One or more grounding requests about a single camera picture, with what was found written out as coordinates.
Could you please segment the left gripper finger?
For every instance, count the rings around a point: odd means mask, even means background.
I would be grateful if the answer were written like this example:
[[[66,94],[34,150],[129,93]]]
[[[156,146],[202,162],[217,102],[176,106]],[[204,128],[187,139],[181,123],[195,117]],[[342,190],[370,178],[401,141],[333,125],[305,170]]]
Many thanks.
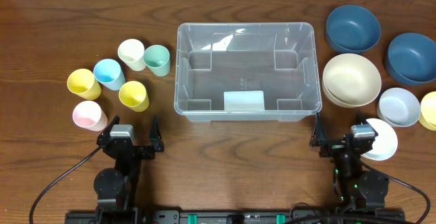
[[[149,132],[149,141],[151,142],[152,146],[164,145],[164,141],[159,130],[158,121],[159,121],[158,116],[154,116],[151,125],[151,130]]]
[[[118,125],[120,118],[118,115],[115,115],[112,121],[106,126],[106,128],[98,135],[99,139],[106,139],[110,137],[110,132],[114,125]]]

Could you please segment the white small bowl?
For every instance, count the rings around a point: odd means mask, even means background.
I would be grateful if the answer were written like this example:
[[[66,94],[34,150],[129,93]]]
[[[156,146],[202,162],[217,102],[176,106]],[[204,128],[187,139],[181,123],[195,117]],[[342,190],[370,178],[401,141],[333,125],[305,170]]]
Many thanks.
[[[385,161],[391,158],[398,148],[398,138],[395,130],[388,123],[378,118],[368,118],[367,122],[376,130],[378,136],[372,145],[373,149],[362,156],[374,161]]]

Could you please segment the beige large bowl top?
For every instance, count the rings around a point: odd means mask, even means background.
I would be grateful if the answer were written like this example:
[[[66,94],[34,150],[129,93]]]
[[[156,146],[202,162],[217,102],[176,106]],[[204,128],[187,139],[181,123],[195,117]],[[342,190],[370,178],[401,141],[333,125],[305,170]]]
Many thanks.
[[[359,54],[339,54],[327,62],[322,81],[330,93],[355,108],[374,101],[382,87],[376,66]]]

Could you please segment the beige large bowl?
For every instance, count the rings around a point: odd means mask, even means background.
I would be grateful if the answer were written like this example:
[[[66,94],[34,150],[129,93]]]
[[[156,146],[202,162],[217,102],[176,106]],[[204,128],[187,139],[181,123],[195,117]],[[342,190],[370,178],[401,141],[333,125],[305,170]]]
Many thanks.
[[[339,54],[327,62],[322,81],[330,93],[355,108],[374,101],[382,87],[376,66],[359,54]]]
[[[326,96],[326,97],[327,97],[327,98],[328,98],[332,103],[334,103],[335,105],[337,105],[337,106],[341,106],[341,107],[343,107],[343,108],[354,108],[354,106],[349,105],[349,104],[346,104],[346,103],[343,103],[342,101],[339,101],[336,97],[334,97],[334,96],[330,93],[330,91],[327,89],[327,87],[326,87],[324,81],[322,81],[322,89],[323,89],[323,92],[324,92],[325,96]]]

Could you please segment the beige large bowl bottom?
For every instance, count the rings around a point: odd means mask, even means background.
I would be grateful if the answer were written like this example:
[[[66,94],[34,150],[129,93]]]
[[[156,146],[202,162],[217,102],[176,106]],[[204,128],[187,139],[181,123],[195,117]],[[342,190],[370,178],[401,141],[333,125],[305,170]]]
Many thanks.
[[[341,107],[343,107],[343,108],[354,108],[354,106],[349,105],[349,104],[346,104],[346,103],[343,103],[342,101],[339,101],[336,97],[334,97],[334,96],[330,93],[330,91],[327,89],[327,87],[326,87],[324,81],[322,81],[322,89],[323,89],[323,92],[324,92],[325,96],[326,96],[326,97],[327,97],[327,98],[328,98],[332,103],[334,103],[335,105],[337,105],[337,106],[341,106]]]

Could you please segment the light grey small bowl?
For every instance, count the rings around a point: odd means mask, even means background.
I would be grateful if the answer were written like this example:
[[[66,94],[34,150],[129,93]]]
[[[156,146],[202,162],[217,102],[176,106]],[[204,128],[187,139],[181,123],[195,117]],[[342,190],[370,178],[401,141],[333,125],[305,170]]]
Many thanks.
[[[406,89],[391,88],[381,94],[377,115],[392,127],[409,127],[420,118],[420,102]]]

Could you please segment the yellow small bowl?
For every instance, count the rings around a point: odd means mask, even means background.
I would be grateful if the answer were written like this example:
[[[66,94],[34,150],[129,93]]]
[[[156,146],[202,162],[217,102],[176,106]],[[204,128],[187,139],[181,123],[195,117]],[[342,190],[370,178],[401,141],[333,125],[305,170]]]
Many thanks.
[[[436,92],[430,92],[426,94],[422,101],[420,102],[421,114],[419,118],[419,122],[421,125],[426,127],[431,131],[435,131],[435,113],[436,113]]]

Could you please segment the dark blue bowl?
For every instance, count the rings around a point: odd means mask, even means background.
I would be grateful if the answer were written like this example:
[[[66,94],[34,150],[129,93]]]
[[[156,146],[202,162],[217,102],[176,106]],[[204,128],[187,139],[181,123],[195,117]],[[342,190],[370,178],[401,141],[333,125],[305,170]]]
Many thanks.
[[[326,21],[326,40],[339,53],[362,54],[377,45],[382,35],[376,16],[359,5],[342,5]]]
[[[403,33],[389,44],[384,65],[401,84],[416,86],[435,81],[435,41],[419,33]]]

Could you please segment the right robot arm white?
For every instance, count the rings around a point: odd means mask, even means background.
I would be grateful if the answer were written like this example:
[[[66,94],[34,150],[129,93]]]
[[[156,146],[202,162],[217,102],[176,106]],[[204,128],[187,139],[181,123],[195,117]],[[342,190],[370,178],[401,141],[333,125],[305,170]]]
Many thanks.
[[[320,113],[315,115],[315,128],[309,146],[320,149],[320,157],[332,158],[334,163],[334,191],[343,198],[338,212],[370,211],[385,206],[389,180],[380,174],[363,169],[360,156],[373,149],[378,133],[356,115],[356,124],[341,139],[328,139]]]

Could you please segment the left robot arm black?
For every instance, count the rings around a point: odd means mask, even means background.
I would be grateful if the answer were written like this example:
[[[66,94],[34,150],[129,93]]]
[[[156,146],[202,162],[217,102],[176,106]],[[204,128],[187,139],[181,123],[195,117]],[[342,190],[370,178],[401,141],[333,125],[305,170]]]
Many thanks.
[[[164,151],[158,117],[153,118],[147,146],[135,145],[134,128],[120,124],[115,116],[98,135],[97,145],[115,160],[97,174],[93,187],[97,194],[96,223],[139,223],[141,216],[134,207],[136,186],[142,161],[152,160]]]

